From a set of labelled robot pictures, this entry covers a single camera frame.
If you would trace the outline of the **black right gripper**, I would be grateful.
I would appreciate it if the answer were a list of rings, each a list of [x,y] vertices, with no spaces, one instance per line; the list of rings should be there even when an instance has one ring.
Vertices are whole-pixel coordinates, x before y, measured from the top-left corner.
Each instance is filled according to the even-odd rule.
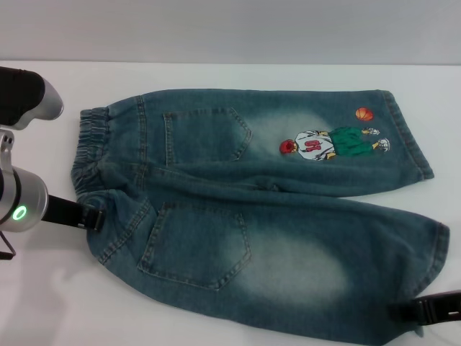
[[[460,321],[460,290],[390,305],[390,316],[398,321],[430,321],[431,324]]]

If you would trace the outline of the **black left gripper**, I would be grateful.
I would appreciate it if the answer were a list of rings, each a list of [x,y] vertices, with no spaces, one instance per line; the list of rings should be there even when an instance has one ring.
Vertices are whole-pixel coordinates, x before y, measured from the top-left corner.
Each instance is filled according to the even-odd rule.
[[[70,200],[48,196],[48,206],[42,220],[87,231],[100,232],[105,221],[105,211]]]

